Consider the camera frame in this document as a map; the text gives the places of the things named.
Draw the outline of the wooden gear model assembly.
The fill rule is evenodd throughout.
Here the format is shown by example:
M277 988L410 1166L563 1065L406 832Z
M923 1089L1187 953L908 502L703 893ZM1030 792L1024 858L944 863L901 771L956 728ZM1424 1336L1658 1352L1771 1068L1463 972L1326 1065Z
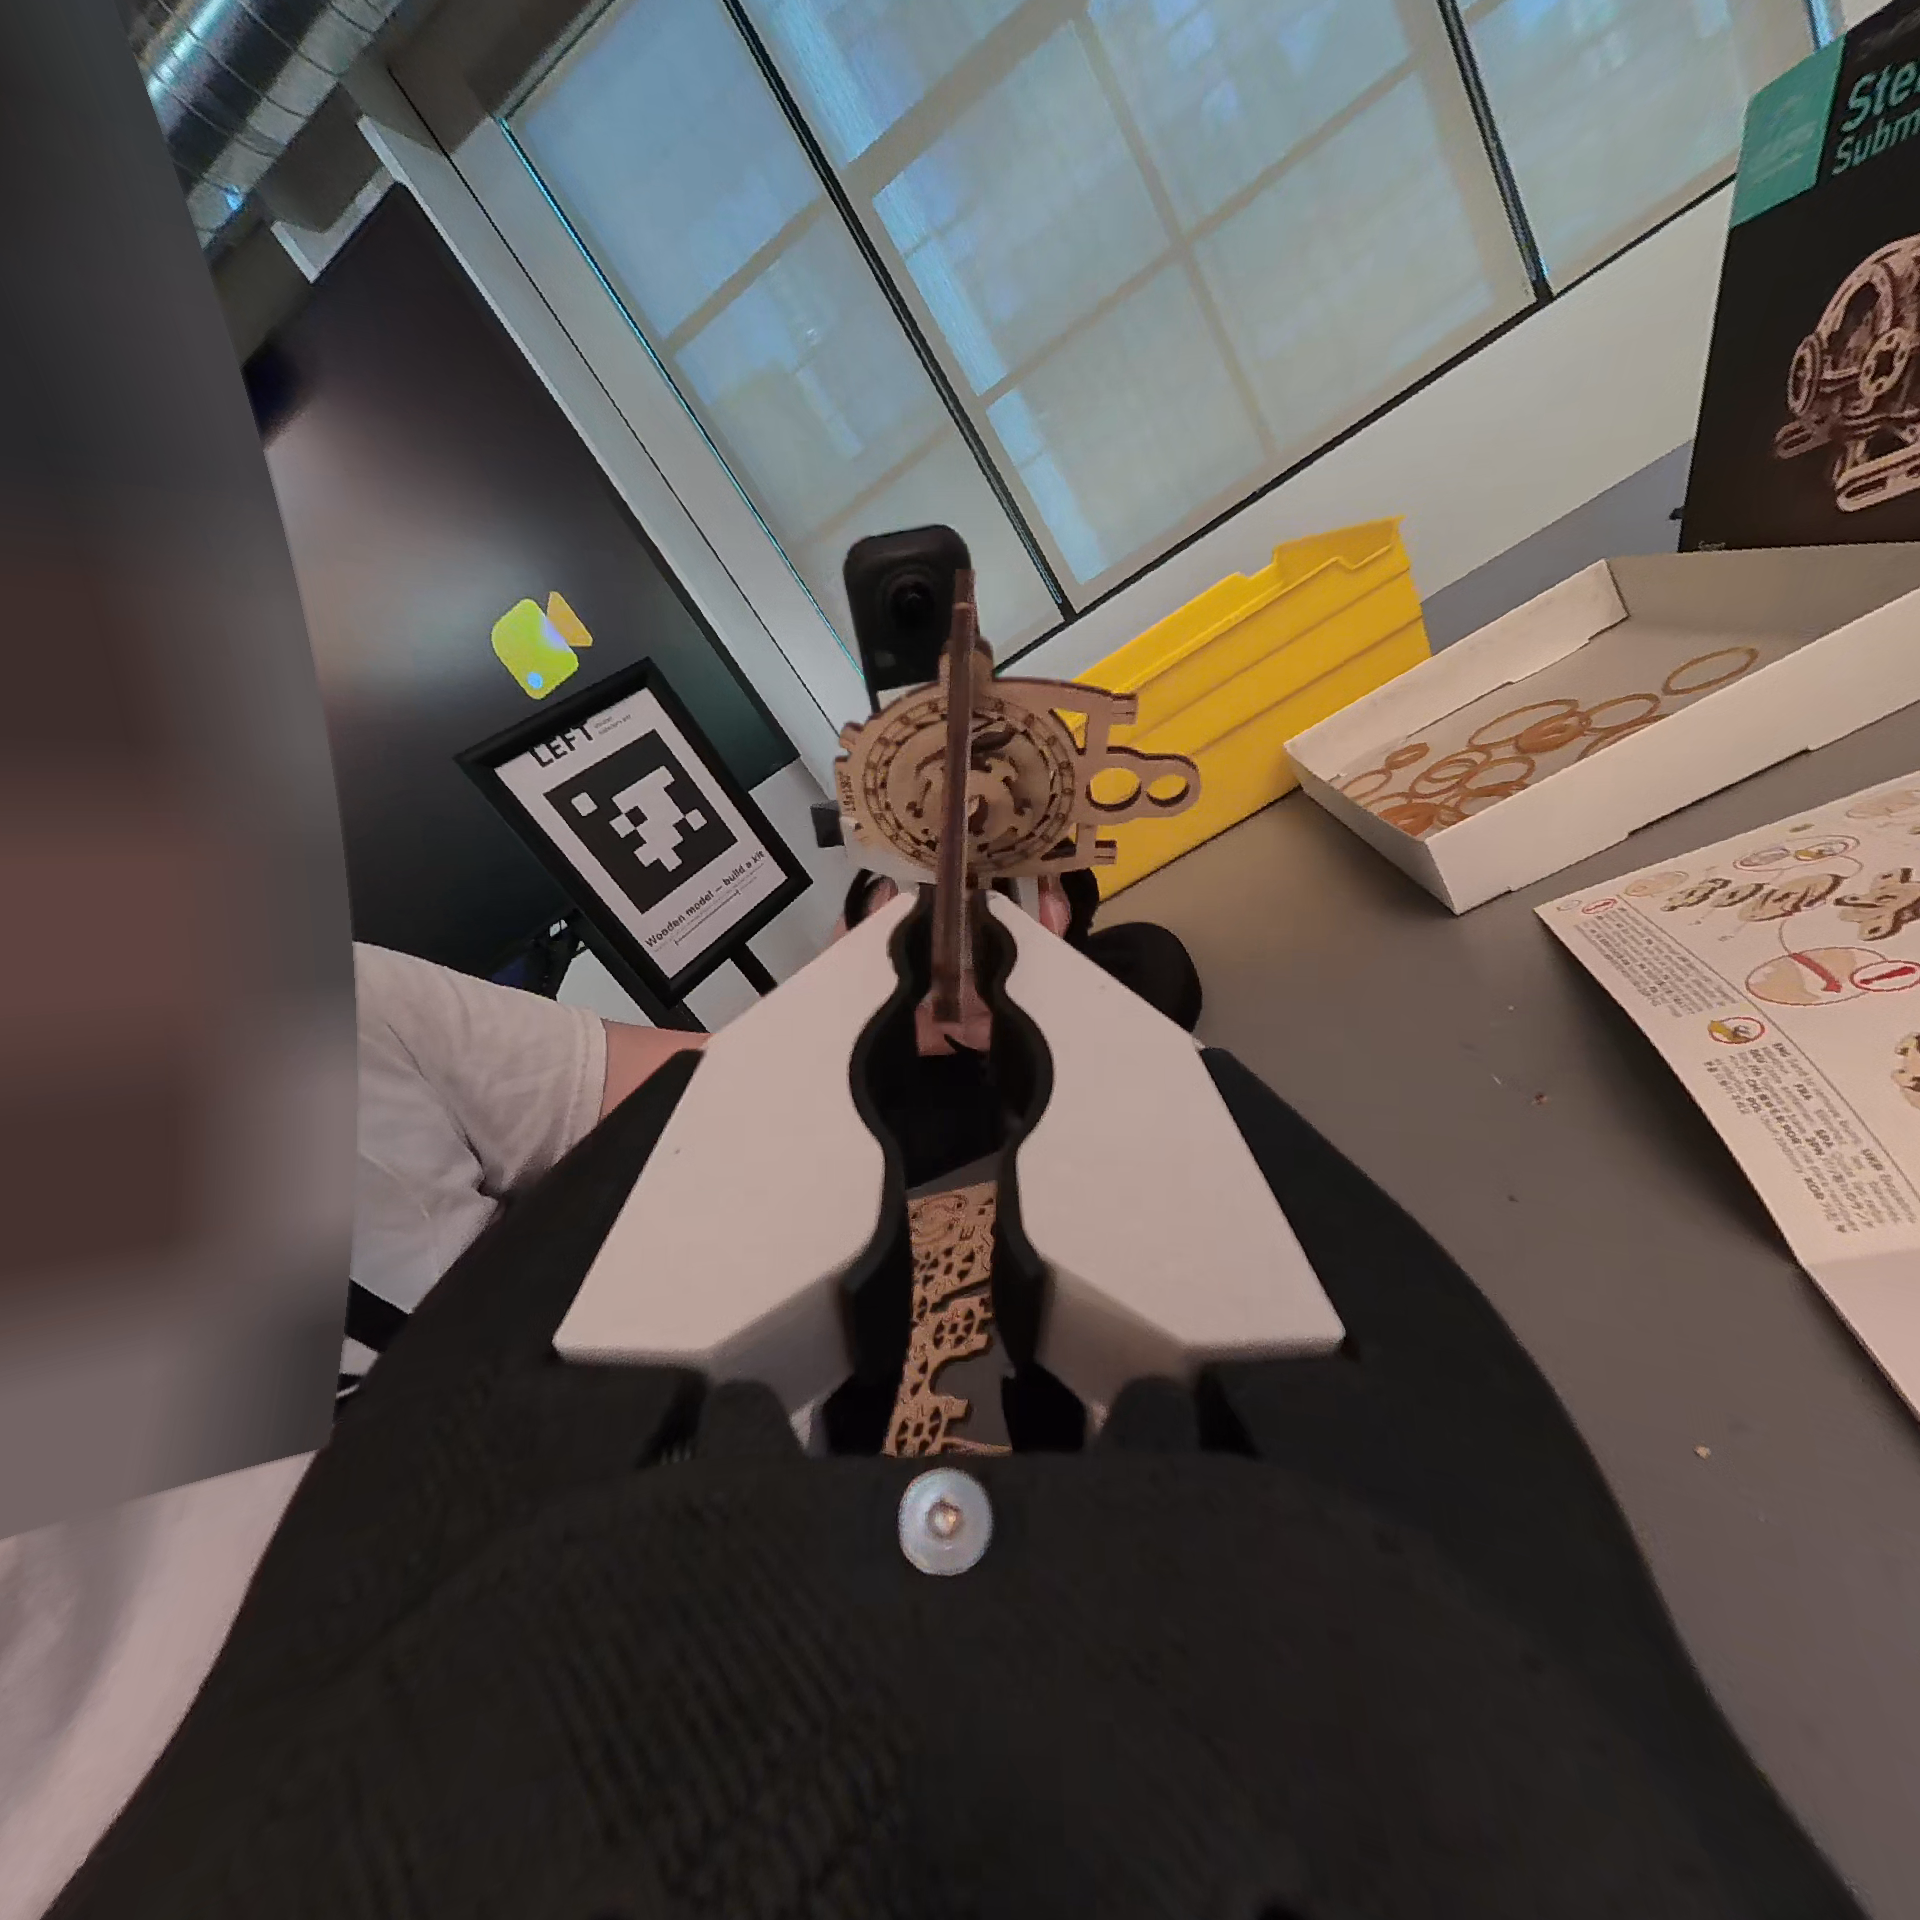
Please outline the wooden gear model assembly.
M963 826L963 873L976 886L1113 866L1113 832L1191 808L1203 778L1188 758L1117 742L1137 718L1133 695L1098 686L998 676L976 666L976 718L963 811L946 806L946 666L841 731L841 826L864 869L901 882L941 878L950 823Z

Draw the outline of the person's left forearm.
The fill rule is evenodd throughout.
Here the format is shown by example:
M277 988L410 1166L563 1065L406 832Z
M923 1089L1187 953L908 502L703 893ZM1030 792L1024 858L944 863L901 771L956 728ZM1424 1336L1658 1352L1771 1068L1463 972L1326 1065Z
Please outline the person's left forearm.
M707 1031L686 1031L673 1026L637 1026L627 1019L604 1019L604 1093L601 1118L646 1086L664 1065L678 1058L703 1051L713 1041Z

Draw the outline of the black framed marker sign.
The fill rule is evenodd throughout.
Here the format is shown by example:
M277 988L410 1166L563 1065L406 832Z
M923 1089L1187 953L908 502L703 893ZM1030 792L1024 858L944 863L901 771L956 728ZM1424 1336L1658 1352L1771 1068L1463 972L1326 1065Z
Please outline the black framed marker sign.
M653 1015L743 963L750 938L811 886L658 663L563 695L454 761Z

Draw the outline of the black model kit box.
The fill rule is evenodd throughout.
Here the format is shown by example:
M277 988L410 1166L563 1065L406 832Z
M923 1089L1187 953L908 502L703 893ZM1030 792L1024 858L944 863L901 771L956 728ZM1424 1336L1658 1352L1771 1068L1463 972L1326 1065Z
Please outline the black model kit box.
M1680 551L1917 539L1917 5L1746 108Z

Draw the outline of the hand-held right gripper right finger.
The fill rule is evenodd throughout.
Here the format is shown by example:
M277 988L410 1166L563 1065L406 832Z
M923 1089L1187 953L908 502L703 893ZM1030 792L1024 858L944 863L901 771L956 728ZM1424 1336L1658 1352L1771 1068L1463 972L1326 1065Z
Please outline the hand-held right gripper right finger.
M1004 1341L1078 1401L1224 1359L1323 1358L1344 1322L1194 1038L996 898L1013 946L996 1041L1037 1061L1037 1111L1010 1136L998 1282L1041 1286Z

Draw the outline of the yellow plastic bin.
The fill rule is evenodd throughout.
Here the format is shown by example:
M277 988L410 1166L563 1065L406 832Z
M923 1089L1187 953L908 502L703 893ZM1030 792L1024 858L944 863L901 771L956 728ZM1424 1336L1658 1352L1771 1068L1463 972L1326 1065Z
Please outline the yellow plastic bin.
M1080 682L1136 695L1120 736L1200 769L1176 819L1116 832L1106 899L1244 823L1297 786L1287 742L1428 658L1397 516L1290 539L1093 663Z

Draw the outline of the paper instruction booklet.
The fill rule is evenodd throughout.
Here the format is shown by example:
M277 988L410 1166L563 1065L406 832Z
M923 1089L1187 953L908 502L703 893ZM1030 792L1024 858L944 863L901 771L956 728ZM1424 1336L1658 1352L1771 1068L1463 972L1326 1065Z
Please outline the paper instruction booklet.
M1537 918L1664 1053L1917 1409L1917 775Z

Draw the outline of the white cardboard tray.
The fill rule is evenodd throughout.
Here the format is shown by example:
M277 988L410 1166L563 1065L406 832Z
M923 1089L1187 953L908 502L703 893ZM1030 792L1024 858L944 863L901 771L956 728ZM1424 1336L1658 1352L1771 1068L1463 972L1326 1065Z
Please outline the white cardboard tray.
M1287 752L1461 913L1916 701L1916 543L1621 556Z

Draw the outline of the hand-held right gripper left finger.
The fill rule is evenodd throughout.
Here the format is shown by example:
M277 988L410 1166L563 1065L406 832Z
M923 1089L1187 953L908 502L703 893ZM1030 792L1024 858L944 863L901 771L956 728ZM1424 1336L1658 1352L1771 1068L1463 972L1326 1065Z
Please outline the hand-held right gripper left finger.
M756 1381L801 1412L851 1372L838 1282L881 1225L883 1148L851 1051L894 995L901 898L731 1019L566 1311L566 1359Z

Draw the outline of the silver ventilation duct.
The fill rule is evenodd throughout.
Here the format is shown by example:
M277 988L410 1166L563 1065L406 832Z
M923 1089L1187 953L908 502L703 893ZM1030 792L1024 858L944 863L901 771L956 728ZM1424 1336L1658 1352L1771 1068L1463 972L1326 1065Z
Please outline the silver ventilation duct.
M133 52L183 203L214 256L273 163L398 3L137 3Z

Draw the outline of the wooden model plate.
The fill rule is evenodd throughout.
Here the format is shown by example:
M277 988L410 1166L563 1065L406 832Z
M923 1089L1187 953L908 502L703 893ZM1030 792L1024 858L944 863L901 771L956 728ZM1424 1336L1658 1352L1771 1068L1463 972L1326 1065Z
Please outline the wooden model plate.
M986 1058L986 1038L970 1038L973 1015L986 1005L976 988L976 882L973 882L973 731L980 672L976 582L956 581L950 639L944 652L941 708L926 712L916 742L904 742L883 775L888 816L901 828L926 832L936 886L928 902L928 992L918 1019L946 1058ZM950 1173L908 1196L911 1308L908 1352L886 1431L897 1456L996 1455L986 1438L988 1388L956 1368L996 1355L996 1235L998 1182L973 1171Z

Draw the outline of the large grid window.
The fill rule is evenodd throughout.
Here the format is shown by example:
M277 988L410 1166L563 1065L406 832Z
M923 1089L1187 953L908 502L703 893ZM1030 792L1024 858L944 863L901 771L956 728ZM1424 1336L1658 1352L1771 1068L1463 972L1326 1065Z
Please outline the large grid window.
M851 639L1033 639L1736 169L1814 3L607 3L500 126Z

